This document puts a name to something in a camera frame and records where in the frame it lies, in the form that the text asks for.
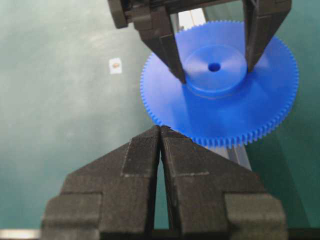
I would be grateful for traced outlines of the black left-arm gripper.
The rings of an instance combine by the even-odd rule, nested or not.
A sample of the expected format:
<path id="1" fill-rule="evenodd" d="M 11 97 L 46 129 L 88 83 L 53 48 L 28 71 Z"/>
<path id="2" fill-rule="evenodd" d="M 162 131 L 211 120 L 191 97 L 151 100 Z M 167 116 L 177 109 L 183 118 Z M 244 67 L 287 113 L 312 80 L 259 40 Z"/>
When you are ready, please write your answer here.
<path id="1" fill-rule="evenodd" d="M 133 22 L 143 43 L 186 83 L 171 14 L 227 3 L 227 0 L 109 0 L 108 6 L 116 28 L 126 28 Z"/>

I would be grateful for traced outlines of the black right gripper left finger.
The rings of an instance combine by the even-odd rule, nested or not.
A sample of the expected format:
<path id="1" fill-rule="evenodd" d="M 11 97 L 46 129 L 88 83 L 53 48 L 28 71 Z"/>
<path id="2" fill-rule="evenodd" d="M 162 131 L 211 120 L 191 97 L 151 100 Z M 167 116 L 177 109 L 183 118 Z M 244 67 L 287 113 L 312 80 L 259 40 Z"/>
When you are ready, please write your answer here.
<path id="1" fill-rule="evenodd" d="M 69 173 L 48 201 L 43 240 L 143 240 L 154 227 L 160 128 Z"/>

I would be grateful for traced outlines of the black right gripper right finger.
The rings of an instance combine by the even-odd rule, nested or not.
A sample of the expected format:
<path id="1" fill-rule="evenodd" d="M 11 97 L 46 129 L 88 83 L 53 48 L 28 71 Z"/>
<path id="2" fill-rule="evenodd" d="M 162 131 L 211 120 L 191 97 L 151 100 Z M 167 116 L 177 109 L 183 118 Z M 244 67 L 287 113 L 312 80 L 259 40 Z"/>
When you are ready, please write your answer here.
<path id="1" fill-rule="evenodd" d="M 160 129 L 171 226 L 183 240 L 285 240 L 286 215 L 259 176 L 168 126 Z"/>

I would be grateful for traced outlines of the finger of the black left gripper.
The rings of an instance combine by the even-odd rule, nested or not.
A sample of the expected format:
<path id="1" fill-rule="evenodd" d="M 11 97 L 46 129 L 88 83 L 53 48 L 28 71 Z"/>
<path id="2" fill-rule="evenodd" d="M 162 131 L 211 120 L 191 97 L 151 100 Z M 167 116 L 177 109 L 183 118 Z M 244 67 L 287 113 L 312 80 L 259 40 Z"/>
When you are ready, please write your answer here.
<path id="1" fill-rule="evenodd" d="M 291 0 L 244 0 L 245 59 L 251 72 L 292 8 Z"/>

